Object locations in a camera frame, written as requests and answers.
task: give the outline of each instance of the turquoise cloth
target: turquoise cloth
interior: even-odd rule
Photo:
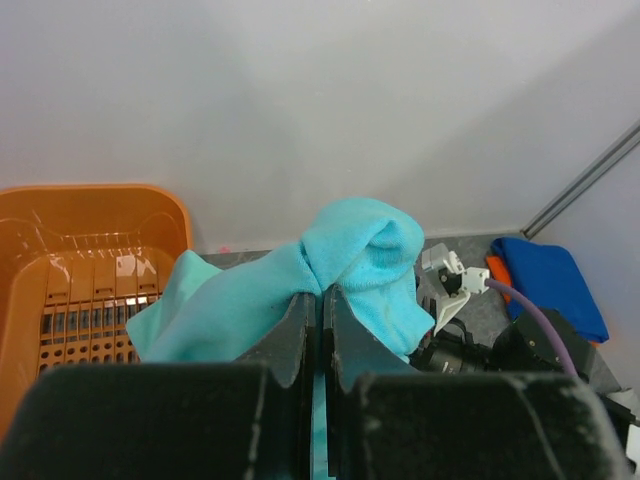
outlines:
[[[321,302],[337,283],[358,320],[406,360],[434,324],[416,302],[413,264],[423,242],[420,226],[400,210],[367,198],[340,200],[318,214],[299,242],[259,260],[221,271],[185,252],[162,298],[129,320],[127,331],[143,361],[232,361],[282,318],[294,294],[313,293]],[[323,478],[321,378],[314,411],[314,473]]]

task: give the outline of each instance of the white connector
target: white connector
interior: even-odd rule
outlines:
[[[462,273],[462,286],[465,292],[481,294],[489,290],[484,282],[489,278],[488,268],[469,267]]]

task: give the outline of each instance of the orange basket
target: orange basket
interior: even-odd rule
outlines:
[[[146,185],[0,192],[0,439],[43,371],[138,361],[125,324],[192,247],[186,209]]]

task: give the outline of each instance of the white wall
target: white wall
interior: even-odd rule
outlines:
[[[522,227],[640,111],[626,0],[0,0],[0,187],[142,181],[197,247],[369,195]]]
[[[573,254],[609,327],[599,350],[618,381],[640,392],[640,147],[534,240]]]

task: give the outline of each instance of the blue cloth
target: blue cloth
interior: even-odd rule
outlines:
[[[230,270],[185,252],[162,298],[129,320],[127,331],[143,361],[231,361],[269,332],[294,294],[313,293],[320,302],[337,283],[359,321],[406,360],[434,324],[416,302],[413,264],[423,242],[405,213],[377,200],[341,200],[324,208],[299,242]],[[322,478],[326,411],[324,382],[316,380],[314,472]]]
[[[510,237],[494,240],[491,248],[507,266],[514,288],[534,304],[557,310],[587,340],[609,339],[589,287],[566,249]],[[522,306],[509,302],[507,312],[515,319]]]

